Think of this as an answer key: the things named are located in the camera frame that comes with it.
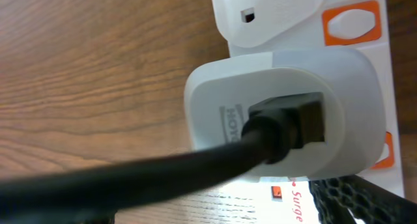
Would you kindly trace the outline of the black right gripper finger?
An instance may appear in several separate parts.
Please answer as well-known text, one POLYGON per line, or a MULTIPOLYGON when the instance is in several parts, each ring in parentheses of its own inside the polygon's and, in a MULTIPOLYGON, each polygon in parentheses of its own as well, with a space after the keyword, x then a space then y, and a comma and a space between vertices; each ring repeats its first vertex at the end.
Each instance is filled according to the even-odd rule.
POLYGON ((416 223, 416 203, 356 175, 312 180, 309 190, 320 223, 416 223))

